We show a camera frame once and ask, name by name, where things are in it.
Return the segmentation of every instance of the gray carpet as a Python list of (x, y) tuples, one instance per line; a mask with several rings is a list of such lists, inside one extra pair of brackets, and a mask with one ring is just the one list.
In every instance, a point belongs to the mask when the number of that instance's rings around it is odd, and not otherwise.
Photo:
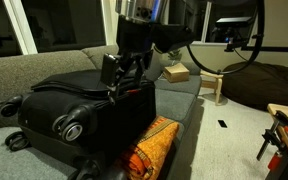
[[(266, 112), (258, 111), (223, 99), (215, 106), (211, 89), (202, 88), (199, 98), (204, 101), (204, 116), (192, 163), (194, 180), (262, 180), (276, 148), (269, 145), (261, 161), (256, 160), (264, 139), (262, 134), (273, 120)], [(222, 128), (218, 120), (228, 128)]]

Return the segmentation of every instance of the cable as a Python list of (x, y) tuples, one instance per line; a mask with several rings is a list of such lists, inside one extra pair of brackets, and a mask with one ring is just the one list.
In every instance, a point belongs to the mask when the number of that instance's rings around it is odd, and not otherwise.
[(245, 59), (240, 53), (238, 53), (235, 48), (234, 48), (234, 52), (235, 52), (240, 58), (242, 58), (244, 61), (248, 61), (248, 60)]
[(265, 28), (265, 3), (264, 3), (264, 0), (257, 0), (256, 1), (256, 4), (257, 4), (257, 9), (258, 9), (258, 12), (257, 12), (257, 15), (258, 15), (258, 21), (257, 21), (257, 35), (256, 35), (256, 42), (255, 42), (255, 46), (254, 46), (254, 50), (253, 50), (253, 53), (250, 57), (250, 59), (245, 63), (244, 66), (240, 67), (240, 68), (237, 68), (235, 70), (232, 70), (232, 71), (226, 71), (226, 72), (222, 72), (221, 70), (218, 70), (217, 72), (216, 71), (213, 71), (211, 69), (208, 69), (207, 67), (203, 66), (196, 58), (195, 56), (193, 55), (192, 53), (192, 50), (190, 48), (189, 45), (187, 45), (187, 50), (192, 58), (192, 60), (194, 61), (194, 63), (200, 67), (201, 69), (203, 69), (204, 71), (207, 71), (209, 73), (212, 73), (212, 74), (232, 74), (232, 73), (235, 73), (235, 72), (238, 72), (238, 71), (241, 71), (243, 69), (245, 69), (247, 66), (249, 66), (250, 64), (252, 64), (255, 59), (257, 58), (259, 52), (260, 52), (260, 49), (262, 47), (262, 43), (263, 43), (263, 36), (264, 36), (264, 28)]

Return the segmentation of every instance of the black suitcase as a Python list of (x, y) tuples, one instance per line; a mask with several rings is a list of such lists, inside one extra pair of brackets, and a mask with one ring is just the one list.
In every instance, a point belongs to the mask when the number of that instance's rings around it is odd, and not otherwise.
[(5, 140), (11, 151), (29, 145), (78, 169), (74, 179), (96, 177), (155, 119), (155, 86), (125, 78), (116, 104), (98, 70), (51, 76), (32, 92), (0, 103), (0, 113), (18, 113), (22, 132)]

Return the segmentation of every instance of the couch armrest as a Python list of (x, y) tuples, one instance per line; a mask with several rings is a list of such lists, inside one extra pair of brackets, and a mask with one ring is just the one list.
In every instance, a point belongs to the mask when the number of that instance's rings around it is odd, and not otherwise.
[(172, 66), (181, 62), (189, 71), (190, 75), (200, 75), (201, 69), (194, 62), (186, 62), (186, 61), (172, 61), (172, 60), (160, 60), (161, 66), (167, 67)]

